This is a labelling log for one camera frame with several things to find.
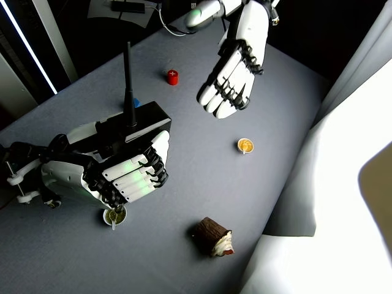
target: white cream frosting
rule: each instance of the white cream frosting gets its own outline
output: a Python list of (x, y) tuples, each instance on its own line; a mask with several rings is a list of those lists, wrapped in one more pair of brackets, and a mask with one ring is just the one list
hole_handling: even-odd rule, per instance
[(231, 232), (228, 232), (215, 244), (211, 256), (223, 256), (227, 250), (233, 250)]

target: small white cup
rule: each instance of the small white cup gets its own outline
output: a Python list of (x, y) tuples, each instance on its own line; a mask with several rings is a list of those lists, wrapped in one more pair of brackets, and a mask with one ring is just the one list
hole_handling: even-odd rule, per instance
[[(243, 141), (243, 140), (248, 140), (248, 141), (250, 141), (251, 143), (252, 143), (252, 149), (250, 150), (250, 151), (244, 151), (244, 150), (242, 150), (242, 148), (241, 148), (241, 146), (240, 146), (240, 142), (241, 141)], [(238, 148), (238, 151), (239, 152), (241, 152), (242, 154), (247, 154), (247, 153), (251, 153), (254, 149), (255, 149), (255, 145), (253, 144), (253, 142), (252, 142), (252, 140), (250, 140), (250, 139), (248, 139), (248, 138), (241, 138), (241, 139), (239, 139), (238, 140), (238, 142), (237, 142), (237, 148)]]
[[(105, 224), (107, 224), (107, 225), (109, 225), (109, 226), (111, 226), (111, 222), (108, 222), (107, 221), (107, 219), (106, 219), (106, 215), (109, 213), (109, 211), (111, 211), (112, 209), (105, 209), (104, 210), (104, 214), (103, 214), (103, 218), (104, 218), (104, 222), (105, 222)], [(124, 217), (124, 219), (121, 221), (121, 222), (119, 222), (118, 224), (116, 224), (116, 226), (118, 226), (118, 225), (121, 225), (124, 221), (125, 221), (125, 219), (127, 218), (127, 208), (124, 206), (124, 210), (125, 210), (125, 217)]]

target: white robotic hand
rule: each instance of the white robotic hand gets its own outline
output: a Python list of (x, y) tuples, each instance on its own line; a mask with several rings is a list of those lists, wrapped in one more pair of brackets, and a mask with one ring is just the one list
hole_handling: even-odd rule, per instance
[(222, 58), (198, 97), (199, 103), (216, 118), (226, 118), (249, 105), (255, 75), (263, 73), (270, 20), (273, 24), (279, 21), (274, 8), (277, 2), (250, 0), (242, 6), (240, 0), (203, 1), (188, 14), (187, 27), (199, 28), (241, 6), (236, 21), (230, 24), (220, 42)]
[(144, 153), (121, 162), (102, 172), (107, 181), (128, 201), (133, 202), (161, 187), (168, 175), (165, 169), (169, 148), (169, 133), (164, 130)]

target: gray curtain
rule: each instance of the gray curtain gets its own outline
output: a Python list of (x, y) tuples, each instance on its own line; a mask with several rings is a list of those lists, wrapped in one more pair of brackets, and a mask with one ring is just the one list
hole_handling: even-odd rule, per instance
[(392, 0), (388, 0), (361, 45), (326, 95), (315, 124), (392, 58)]

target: red cap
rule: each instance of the red cap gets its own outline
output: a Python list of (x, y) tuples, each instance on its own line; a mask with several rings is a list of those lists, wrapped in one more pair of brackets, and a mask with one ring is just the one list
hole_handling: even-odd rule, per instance
[(167, 82), (172, 86), (178, 84), (178, 73), (174, 69), (167, 72)]

